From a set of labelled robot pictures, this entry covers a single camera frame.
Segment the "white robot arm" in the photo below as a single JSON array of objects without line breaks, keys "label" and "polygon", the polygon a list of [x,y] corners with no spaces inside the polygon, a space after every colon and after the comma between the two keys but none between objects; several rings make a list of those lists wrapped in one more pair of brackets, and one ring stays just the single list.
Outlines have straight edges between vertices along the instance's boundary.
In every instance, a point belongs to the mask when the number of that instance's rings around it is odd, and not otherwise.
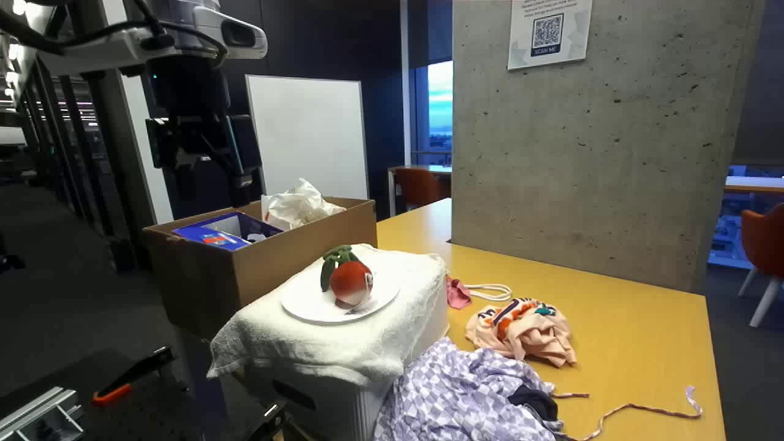
[{"label": "white robot arm", "polygon": [[0,7],[0,30],[35,50],[58,75],[133,70],[156,59],[196,57],[213,66],[225,59],[265,59],[268,31],[225,14],[218,0],[182,0],[179,21],[158,17],[144,0],[133,0],[141,20],[105,25],[86,36],[54,39],[33,28],[15,7]]}]

